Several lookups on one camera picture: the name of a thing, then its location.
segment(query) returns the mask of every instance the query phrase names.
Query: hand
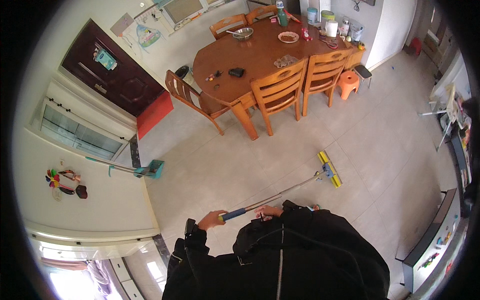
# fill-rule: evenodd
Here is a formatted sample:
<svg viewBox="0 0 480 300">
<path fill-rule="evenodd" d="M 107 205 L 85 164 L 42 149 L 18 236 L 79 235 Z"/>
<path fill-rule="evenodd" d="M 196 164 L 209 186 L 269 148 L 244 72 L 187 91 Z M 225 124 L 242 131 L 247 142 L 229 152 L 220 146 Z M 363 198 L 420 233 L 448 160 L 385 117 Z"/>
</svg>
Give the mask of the hand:
<svg viewBox="0 0 480 300">
<path fill-rule="evenodd" d="M 262 205 L 257 207 L 254 212 L 257 214 L 257 218 L 260 218 L 260 213 L 264 216 L 277 216 L 280 217 L 280 215 L 283 213 L 283 210 L 278 208 L 278 207 L 271 207 L 269 205 Z"/>
<path fill-rule="evenodd" d="M 209 212 L 200 222 L 198 222 L 198 228 L 207 231 L 209 228 L 213 228 L 218 225 L 225 225 L 224 221 L 220 221 L 218 216 L 220 214 L 226 214 L 226 210 L 216 210 Z"/>
</svg>

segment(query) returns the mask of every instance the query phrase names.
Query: orange plastic stool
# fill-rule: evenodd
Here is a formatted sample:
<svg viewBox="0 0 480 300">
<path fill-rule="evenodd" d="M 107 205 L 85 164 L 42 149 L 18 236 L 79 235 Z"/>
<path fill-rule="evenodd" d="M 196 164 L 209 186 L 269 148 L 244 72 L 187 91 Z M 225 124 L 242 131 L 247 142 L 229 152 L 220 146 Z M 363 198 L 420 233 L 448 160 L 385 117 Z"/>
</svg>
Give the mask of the orange plastic stool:
<svg viewBox="0 0 480 300">
<path fill-rule="evenodd" d="M 340 74 L 340 78 L 338 79 L 336 85 L 340 86 L 342 89 L 342 96 L 343 100 L 346 100 L 350 95 L 350 92 L 355 89 L 355 93 L 359 90 L 360 79 L 353 71 L 345 71 Z"/>
</svg>

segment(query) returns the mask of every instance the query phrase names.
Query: mop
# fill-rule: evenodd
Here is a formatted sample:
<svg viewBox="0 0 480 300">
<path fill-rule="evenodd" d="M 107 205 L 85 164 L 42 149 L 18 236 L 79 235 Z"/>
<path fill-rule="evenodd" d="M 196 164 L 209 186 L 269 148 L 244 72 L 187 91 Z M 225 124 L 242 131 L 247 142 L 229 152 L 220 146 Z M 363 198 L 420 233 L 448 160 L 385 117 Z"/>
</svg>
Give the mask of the mop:
<svg viewBox="0 0 480 300">
<path fill-rule="evenodd" d="M 292 186 L 292 187 L 290 187 L 290 188 L 288 188 L 284 191 L 281 191 L 280 193 L 278 193 L 278 194 L 276 194 L 272 197 L 261 200 L 257 203 L 249 205 L 247 207 L 239 208 L 237 210 L 234 210 L 233 212 L 226 213 L 224 215 L 218 216 L 218 219 L 220 221 L 225 222 L 227 220 L 235 218 L 236 216 L 241 216 L 241 215 L 245 214 L 246 212 L 249 212 L 249 211 L 251 211 L 251 210 L 253 210 L 253 209 L 255 209 L 259 206 L 265 205 L 269 202 L 272 202 L 273 200 L 281 198 L 283 195 L 285 195 L 289 192 L 296 191 L 296 190 L 300 189 L 301 187 L 303 187 L 304 185 L 309 184 L 312 181 L 322 181 L 325 177 L 332 181 L 335 188 L 338 188 L 340 185 L 342 185 L 342 181 L 340 180 L 340 177 L 338 176 L 335 168 L 333 167 L 333 164 L 330 161 L 330 158 L 328 157 L 327 153 L 325 151 L 320 151 L 317 154 L 317 156 L 323 164 L 322 165 L 322 172 L 316 171 L 315 175 L 313 177 L 305 180 L 302 183 L 296 184 L 296 185 L 294 185 L 294 186 Z"/>
<path fill-rule="evenodd" d="M 123 171 L 123 172 L 131 173 L 136 177 L 145 176 L 145 177 L 150 177 L 152 179 L 158 179 L 158 178 L 160 178 L 160 175 L 161 175 L 162 169 L 163 169 L 163 164 L 165 163 L 163 160 L 154 159 L 150 162 L 150 164 L 148 164 L 148 167 L 140 167 L 140 168 L 134 169 L 134 168 L 115 165 L 115 164 L 105 162 L 105 161 L 102 161 L 102 160 L 98 160 L 98 159 L 95 159 L 95 158 L 91 158 L 91 157 L 88 157 L 88 156 L 85 156 L 85 158 L 89 159 L 89 160 L 93 160 L 97 163 L 108 165 L 108 176 L 109 177 L 112 177 L 112 175 L 110 174 L 110 171 L 112 169 L 115 169 L 115 170 L 120 170 L 120 171 Z"/>
</svg>

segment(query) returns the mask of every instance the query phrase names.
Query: black stool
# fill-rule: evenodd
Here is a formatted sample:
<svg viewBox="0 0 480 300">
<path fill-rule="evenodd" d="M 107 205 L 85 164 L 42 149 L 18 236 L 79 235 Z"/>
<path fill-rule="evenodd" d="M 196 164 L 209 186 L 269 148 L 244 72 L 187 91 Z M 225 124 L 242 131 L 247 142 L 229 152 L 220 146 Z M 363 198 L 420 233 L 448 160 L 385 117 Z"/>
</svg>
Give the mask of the black stool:
<svg viewBox="0 0 480 300">
<path fill-rule="evenodd" d="M 358 65 L 354 67 L 353 71 L 357 73 L 357 75 L 360 77 L 359 91 L 361 85 L 363 84 L 363 81 L 368 78 L 370 78 L 370 80 L 368 81 L 368 88 L 370 88 L 370 82 L 372 82 L 372 73 L 370 73 L 370 71 L 367 70 L 364 65 Z"/>
</svg>

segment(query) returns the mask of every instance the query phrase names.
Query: black wallet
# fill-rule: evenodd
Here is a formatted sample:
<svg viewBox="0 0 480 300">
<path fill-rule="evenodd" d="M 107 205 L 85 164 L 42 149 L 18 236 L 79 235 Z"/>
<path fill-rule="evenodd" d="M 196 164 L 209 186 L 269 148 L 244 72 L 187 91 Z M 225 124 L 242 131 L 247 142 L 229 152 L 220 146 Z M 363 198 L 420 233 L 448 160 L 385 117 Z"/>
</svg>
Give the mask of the black wallet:
<svg viewBox="0 0 480 300">
<path fill-rule="evenodd" d="M 243 76 L 243 72 L 245 72 L 245 69 L 242 69 L 242 68 L 235 68 L 235 69 L 230 69 L 228 71 L 228 73 L 232 76 L 237 76 L 237 77 L 242 77 Z"/>
</svg>

